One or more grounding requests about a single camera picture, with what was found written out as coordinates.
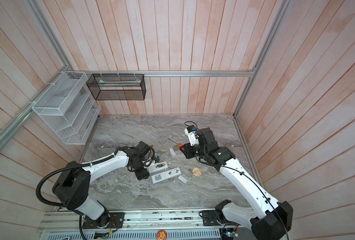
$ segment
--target qr code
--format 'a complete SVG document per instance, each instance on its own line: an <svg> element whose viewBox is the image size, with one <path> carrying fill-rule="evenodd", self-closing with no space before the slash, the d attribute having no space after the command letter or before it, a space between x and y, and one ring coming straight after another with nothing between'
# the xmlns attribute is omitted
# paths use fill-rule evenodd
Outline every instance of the qr code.
<svg viewBox="0 0 355 240"><path fill-rule="evenodd" d="M161 174L155 176L155 181L161 180Z"/></svg>

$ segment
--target white mesh shelf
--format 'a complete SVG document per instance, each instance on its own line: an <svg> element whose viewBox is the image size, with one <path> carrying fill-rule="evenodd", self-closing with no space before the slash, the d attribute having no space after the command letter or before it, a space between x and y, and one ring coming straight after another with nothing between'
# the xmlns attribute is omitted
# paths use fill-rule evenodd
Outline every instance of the white mesh shelf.
<svg viewBox="0 0 355 240"><path fill-rule="evenodd" d="M79 94L86 81L85 73L64 72L33 107L65 144L85 144L100 113L90 92Z"/></svg>

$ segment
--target gray marble surface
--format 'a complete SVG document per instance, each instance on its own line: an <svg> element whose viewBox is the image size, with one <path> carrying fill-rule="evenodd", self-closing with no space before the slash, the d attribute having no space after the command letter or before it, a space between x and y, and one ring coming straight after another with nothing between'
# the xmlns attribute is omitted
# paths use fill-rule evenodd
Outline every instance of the gray marble surface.
<svg viewBox="0 0 355 240"><path fill-rule="evenodd" d="M169 169L180 167L188 183L177 178L153 184L151 178L138 181L127 168L114 170L97 180L89 194L108 209L156 209L184 207L215 207L224 199L239 206L249 206L247 200L231 182L213 167L198 163L194 158L186 159L173 141L187 143L184 134L185 121L193 121L198 128L209 127L219 146L228 147L252 174L246 154L236 132L233 117L221 115L179 115L179 116L114 116L101 117L84 161L106 156L119 146L136 146L139 141L154 145L156 155L167 161ZM169 149L173 148L176 157ZM199 167L203 174L192 174Z"/></svg>

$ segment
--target red round object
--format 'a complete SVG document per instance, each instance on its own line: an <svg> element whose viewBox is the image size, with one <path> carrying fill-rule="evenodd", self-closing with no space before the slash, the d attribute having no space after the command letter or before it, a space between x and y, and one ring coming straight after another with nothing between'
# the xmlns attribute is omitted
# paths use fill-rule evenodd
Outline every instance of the red round object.
<svg viewBox="0 0 355 240"><path fill-rule="evenodd" d="M166 240L167 239L167 232L164 230L159 230L156 234L157 240Z"/></svg>

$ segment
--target round yellow object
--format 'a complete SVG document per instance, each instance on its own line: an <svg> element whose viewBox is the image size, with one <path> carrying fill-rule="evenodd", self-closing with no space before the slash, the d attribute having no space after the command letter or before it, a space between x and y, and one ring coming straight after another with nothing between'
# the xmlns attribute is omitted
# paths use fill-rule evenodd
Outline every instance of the round yellow object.
<svg viewBox="0 0 355 240"><path fill-rule="evenodd" d="M194 169L192 169L192 173L195 175L195 176L200 176L202 174L202 171L200 168L198 167L195 167Z"/></svg>

